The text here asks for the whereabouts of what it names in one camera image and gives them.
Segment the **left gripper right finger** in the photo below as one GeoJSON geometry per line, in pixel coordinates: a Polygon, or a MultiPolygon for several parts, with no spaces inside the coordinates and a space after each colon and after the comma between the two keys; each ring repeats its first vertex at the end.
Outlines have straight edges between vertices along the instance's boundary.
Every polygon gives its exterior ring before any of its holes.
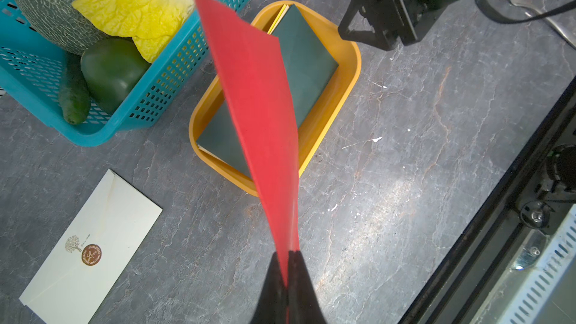
{"type": "Polygon", "coordinates": [[[327,324],[321,311],[305,259],[300,251],[289,252],[287,323],[327,324]]]}

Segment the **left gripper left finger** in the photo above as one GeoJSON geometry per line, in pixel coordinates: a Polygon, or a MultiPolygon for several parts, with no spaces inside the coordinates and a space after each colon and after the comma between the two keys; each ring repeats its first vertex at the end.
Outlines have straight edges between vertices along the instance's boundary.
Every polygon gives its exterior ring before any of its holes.
{"type": "Polygon", "coordinates": [[[273,253],[250,324],[285,324],[286,322],[287,288],[284,285],[278,254],[273,253]]]}

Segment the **yellow storage box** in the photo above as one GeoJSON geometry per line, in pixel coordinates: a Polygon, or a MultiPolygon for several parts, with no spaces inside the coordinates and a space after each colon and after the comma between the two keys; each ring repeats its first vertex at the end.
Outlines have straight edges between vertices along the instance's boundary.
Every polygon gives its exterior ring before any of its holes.
{"type": "MultiPolygon", "coordinates": [[[[327,87],[298,128],[298,174],[301,176],[356,84],[362,69],[362,56],[357,43],[340,37],[336,24],[296,1],[280,0],[268,4],[255,16],[251,25],[267,30],[283,5],[298,7],[308,25],[338,63],[338,68],[327,87]]],[[[223,102],[224,93],[219,78],[216,77],[190,117],[188,127],[190,144],[200,160],[247,194],[257,197],[257,189],[251,178],[224,163],[219,157],[203,151],[197,145],[197,139],[223,102]]]]}

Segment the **dark green envelope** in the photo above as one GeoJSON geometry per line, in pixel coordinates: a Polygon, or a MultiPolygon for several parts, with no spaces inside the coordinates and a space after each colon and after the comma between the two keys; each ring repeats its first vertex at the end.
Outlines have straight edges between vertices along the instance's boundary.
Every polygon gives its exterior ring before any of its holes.
{"type": "MultiPolygon", "coordinates": [[[[280,41],[295,119],[301,126],[338,68],[338,63],[294,4],[286,7],[271,34],[280,41]]],[[[202,151],[247,177],[251,175],[225,103],[214,114],[196,143],[202,151]]]]}

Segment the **yellow envelope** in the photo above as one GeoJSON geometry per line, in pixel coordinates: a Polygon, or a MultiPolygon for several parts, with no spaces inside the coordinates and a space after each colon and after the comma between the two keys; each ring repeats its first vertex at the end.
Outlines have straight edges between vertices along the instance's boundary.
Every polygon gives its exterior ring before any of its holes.
{"type": "Polygon", "coordinates": [[[279,10],[276,18],[274,18],[274,20],[272,21],[270,27],[268,28],[267,34],[268,35],[272,35],[274,30],[277,28],[278,24],[280,23],[280,21],[282,21],[282,19],[284,18],[286,12],[290,9],[290,5],[289,4],[284,4],[282,6],[282,8],[279,10]]]}

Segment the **red envelope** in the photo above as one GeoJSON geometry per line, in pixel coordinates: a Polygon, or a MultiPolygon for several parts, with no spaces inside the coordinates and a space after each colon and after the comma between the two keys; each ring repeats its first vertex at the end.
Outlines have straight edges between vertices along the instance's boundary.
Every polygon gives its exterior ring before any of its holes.
{"type": "Polygon", "coordinates": [[[287,283],[299,248],[299,144],[279,40],[217,0],[195,2],[287,283]]]}

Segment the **white envelope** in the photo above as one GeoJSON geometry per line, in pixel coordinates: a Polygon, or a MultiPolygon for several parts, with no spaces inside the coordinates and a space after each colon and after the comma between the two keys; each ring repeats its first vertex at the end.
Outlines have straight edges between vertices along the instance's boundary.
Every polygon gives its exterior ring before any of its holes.
{"type": "Polygon", "coordinates": [[[161,212],[108,170],[19,300],[45,323],[88,323],[161,212]]]}

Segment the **silver fork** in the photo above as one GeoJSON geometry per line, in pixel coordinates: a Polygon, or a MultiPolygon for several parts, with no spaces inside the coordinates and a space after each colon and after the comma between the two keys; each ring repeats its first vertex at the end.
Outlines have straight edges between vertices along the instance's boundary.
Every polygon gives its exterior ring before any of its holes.
{"type": "MultiPolygon", "coordinates": [[[[528,17],[543,14],[544,11],[535,6],[530,0],[509,0],[511,5],[523,8],[528,17]]],[[[550,26],[570,47],[575,49],[575,34],[569,31],[564,25],[550,17],[544,18],[544,21],[550,26]]]]}

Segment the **yellow white cabbage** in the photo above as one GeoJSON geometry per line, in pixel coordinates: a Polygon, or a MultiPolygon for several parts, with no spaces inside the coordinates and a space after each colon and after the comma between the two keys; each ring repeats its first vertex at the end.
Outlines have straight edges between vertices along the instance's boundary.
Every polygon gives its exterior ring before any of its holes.
{"type": "Polygon", "coordinates": [[[75,0],[72,6],[107,35],[133,40],[153,63],[194,11],[194,0],[75,0]]]}

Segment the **green pepper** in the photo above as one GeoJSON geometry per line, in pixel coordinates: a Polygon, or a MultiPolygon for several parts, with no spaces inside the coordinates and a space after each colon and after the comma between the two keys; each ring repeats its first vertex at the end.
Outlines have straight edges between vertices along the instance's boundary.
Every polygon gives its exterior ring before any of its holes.
{"type": "Polygon", "coordinates": [[[81,71],[96,104],[112,115],[151,66],[135,44],[110,37],[90,46],[81,56],[81,71]]]}

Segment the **green cucumber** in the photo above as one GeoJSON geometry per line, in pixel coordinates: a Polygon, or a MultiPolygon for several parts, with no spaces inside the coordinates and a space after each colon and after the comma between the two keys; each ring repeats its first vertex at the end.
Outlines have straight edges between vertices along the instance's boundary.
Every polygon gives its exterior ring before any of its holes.
{"type": "Polygon", "coordinates": [[[81,71],[81,58],[69,52],[65,56],[65,69],[58,87],[58,102],[68,124],[80,125],[87,120],[92,103],[81,71]]]}

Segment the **left green melon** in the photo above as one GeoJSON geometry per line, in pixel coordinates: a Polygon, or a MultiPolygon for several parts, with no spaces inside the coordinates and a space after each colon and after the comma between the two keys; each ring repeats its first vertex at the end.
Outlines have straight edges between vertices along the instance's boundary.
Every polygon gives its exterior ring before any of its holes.
{"type": "Polygon", "coordinates": [[[95,28],[72,3],[75,0],[15,0],[31,27],[43,38],[76,55],[109,36],[95,28]]]}

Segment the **teal plastic basket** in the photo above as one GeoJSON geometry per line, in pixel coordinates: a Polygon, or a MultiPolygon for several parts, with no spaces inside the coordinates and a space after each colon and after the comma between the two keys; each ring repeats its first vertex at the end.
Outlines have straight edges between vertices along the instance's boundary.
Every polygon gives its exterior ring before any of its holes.
{"type": "Polygon", "coordinates": [[[32,30],[14,0],[1,0],[1,87],[78,146],[99,146],[118,131],[152,126],[208,52],[200,18],[192,13],[113,115],[93,103],[87,120],[71,125],[58,101],[65,51],[32,30]]]}

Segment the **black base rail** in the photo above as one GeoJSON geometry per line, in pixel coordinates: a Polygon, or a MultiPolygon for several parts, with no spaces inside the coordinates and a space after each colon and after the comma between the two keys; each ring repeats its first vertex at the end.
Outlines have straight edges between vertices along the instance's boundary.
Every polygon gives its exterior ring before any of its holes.
{"type": "MultiPolygon", "coordinates": [[[[575,207],[575,85],[562,93],[402,323],[499,323],[575,207]]],[[[575,259],[534,323],[575,321],[575,259]]]]}

